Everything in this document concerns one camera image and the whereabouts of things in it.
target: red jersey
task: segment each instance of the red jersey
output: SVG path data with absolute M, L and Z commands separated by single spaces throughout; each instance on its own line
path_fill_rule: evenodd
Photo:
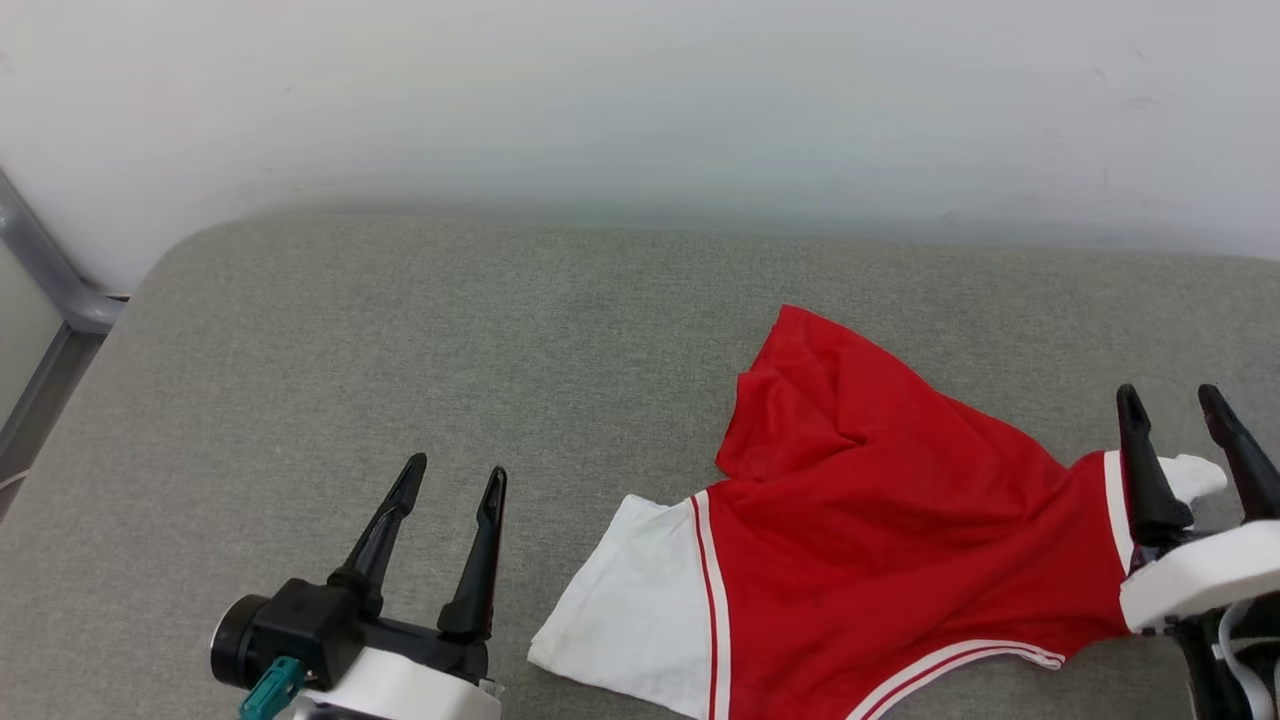
M 682 503 L 623 502 L 530 661 L 691 717 L 865 720 L 1130 633 L 1115 452 L 1064 468 L 806 310 L 739 377 L 717 464 Z

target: white stripe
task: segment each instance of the white stripe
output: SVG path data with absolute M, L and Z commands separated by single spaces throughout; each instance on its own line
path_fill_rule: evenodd
M 712 610 L 716 612 L 716 720 L 728 720 L 728 692 L 732 671 L 728 642 L 728 597 L 724 594 L 724 577 L 716 556 L 716 538 L 712 536 L 712 505 L 707 491 L 694 496 L 698 502 L 698 521 L 701 525 L 703 550 L 707 552 L 707 578 L 712 584 Z
M 1124 469 L 1120 451 L 1108 450 L 1102 455 L 1102 474 L 1107 487 L 1107 515 L 1111 516 L 1111 539 L 1116 543 L 1120 568 L 1129 574 L 1133 562 L 1133 537 L 1129 536 L 1129 506 L 1124 500 Z
M 964 655 L 965 652 L 973 652 L 973 655 L 966 655 L 964 657 L 956 657 L 957 655 Z M 1011 641 L 964 641 L 955 644 L 948 644 L 943 648 L 936 650 L 924 657 L 916 660 L 915 662 L 908 665 L 906 667 L 899 670 L 890 679 L 881 683 L 874 691 L 870 692 L 852 712 L 849 714 L 847 720 L 873 720 L 884 714 L 886 710 L 892 707 L 904 697 L 911 694 L 911 692 L 924 687 L 931 680 L 938 678 L 943 673 L 965 665 L 966 662 L 973 662 L 982 657 L 991 657 L 992 655 L 1018 655 L 1025 660 L 1048 667 L 1051 670 L 1057 670 L 1066 661 L 1066 657 L 1056 652 L 1050 652 L 1042 647 L 1036 647 L 1033 644 L 1011 642 Z M 911 680 L 920 673 L 925 673 L 920 678 Z M 884 702 L 876 707 L 876 703 L 884 700 Z

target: white sleeve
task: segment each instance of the white sleeve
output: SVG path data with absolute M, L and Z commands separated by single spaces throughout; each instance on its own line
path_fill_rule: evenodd
M 692 502 L 630 495 L 556 610 L 529 661 L 701 719 L 710 688 L 710 611 Z

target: white cable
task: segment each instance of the white cable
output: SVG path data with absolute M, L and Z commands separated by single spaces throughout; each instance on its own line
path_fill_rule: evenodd
M 1244 692 L 1253 720 L 1276 720 L 1276 706 L 1271 691 L 1267 689 L 1262 678 L 1258 678 L 1257 673 L 1236 660 L 1235 652 L 1231 651 L 1231 630 L 1244 619 L 1252 605 L 1252 600 L 1242 600 L 1226 610 L 1217 625 L 1217 646 L 1222 651 L 1226 667 Z
M 9 487 L 9 486 L 12 486 L 12 484 L 17 483 L 18 480 L 20 480 L 20 479 L 26 478 L 28 473 L 31 473 L 31 468 L 27 468 L 26 470 L 23 470 L 23 471 L 20 471 L 20 473 L 18 473 L 17 475 L 14 475 L 14 477 L 9 478 L 8 480 L 5 480 L 5 482 L 3 482 L 3 483 L 0 483 L 0 489 L 4 489 L 4 488 L 6 488 L 6 487 Z

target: red stripe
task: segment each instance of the red stripe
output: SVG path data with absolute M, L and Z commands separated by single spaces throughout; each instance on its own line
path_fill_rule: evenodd
M 911 675 L 910 678 L 908 678 L 908 679 L 902 680 L 901 683 L 899 683 L 897 687 L 893 688 L 893 692 L 891 692 L 887 696 L 882 697 L 879 700 L 879 702 L 877 702 L 876 705 L 870 706 L 870 708 L 867 711 L 867 714 L 863 715 L 861 717 L 859 717 L 858 720 L 865 720 L 867 717 L 870 717 L 870 716 L 876 715 L 876 711 L 879 710 L 886 702 L 890 702 L 891 700 L 896 698 L 897 694 L 900 692 L 902 692 L 902 688 L 905 688 L 906 685 L 910 685 L 911 683 L 919 680 L 920 678 L 928 675 L 929 673 L 933 673 L 938 667 L 941 667 L 943 665 L 947 665 L 947 664 L 951 664 L 951 662 L 955 662 L 956 660 L 959 660 L 961 657 L 968 657 L 968 656 L 970 656 L 970 655 L 973 655 L 975 652 L 988 652 L 988 651 L 992 651 L 992 650 L 1004 650 L 1004 651 L 1009 651 L 1009 652 L 1016 652 L 1019 650 L 1025 650 L 1025 648 L 1019 648 L 1019 647 L 1012 647 L 1012 646 L 987 646 L 987 647 L 975 647 L 973 650 L 968 650 L 965 652 L 961 652 L 961 653 L 957 653 L 957 655 L 952 655 L 951 657 L 943 657 L 942 660 L 934 662 L 933 665 L 925 667 L 924 670 L 920 670 L 915 675 Z
M 707 694 L 707 697 L 710 698 L 707 719 L 716 720 L 716 669 L 718 666 L 716 662 L 716 648 L 719 644 L 716 635 L 716 601 L 712 598 L 712 578 L 707 570 L 707 548 L 703 546 L 703 523 L 701 515 L 698 510 L 698 498 L 690 497 L 689 501 L 694 503 L 694 530 L 698 533 L 698 555 L 703 559 L 703 584 L 707 585 L 707 610 L 710 611 L 712 615 L 712 688 Z

